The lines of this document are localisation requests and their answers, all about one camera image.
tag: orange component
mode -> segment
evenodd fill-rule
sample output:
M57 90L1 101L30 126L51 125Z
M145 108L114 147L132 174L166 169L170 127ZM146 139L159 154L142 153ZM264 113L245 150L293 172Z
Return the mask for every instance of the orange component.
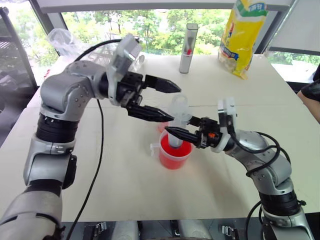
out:
M216 134L213 133L213 132L210 132L210 133L208 134L208 136L209 136L209 138L213 139L213 138L216 136Z

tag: person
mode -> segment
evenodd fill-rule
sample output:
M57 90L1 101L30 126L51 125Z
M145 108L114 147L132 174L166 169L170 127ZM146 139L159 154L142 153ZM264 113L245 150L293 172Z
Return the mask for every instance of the person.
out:
M304 86L297 95L320 123L320 64L313 75L313 83Z

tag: person's arm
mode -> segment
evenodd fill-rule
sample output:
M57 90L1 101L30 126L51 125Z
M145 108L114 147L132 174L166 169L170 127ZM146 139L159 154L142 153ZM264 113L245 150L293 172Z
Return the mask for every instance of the person's arm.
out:
M304 105L306 105L306 107L309 109L310 113L315 117L318 123L320 123L320 102L306 97L302 91L299 91L297 95L302 100Z

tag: black sleeve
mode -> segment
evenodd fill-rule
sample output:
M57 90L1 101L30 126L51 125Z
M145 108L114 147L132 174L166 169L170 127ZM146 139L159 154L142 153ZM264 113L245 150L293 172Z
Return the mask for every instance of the black sleeve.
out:
M307 86L304 86L301 89L301 92L308 99L312 99L312 100L316 100L316 101L320 102L320 78L315 80L313 83L310 83Z
M313 76L313 81L317 81L318 79L320 79L320 64L318 66L318 68L316 69L314 76Z

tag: yellow snack bag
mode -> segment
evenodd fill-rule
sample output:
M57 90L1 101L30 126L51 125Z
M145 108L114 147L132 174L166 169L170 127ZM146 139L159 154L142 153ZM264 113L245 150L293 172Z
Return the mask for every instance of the yellow snack bag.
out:
M233 74L247 79L253 47L267 16L267 5L258 0L237 0L225 26L219 60Z

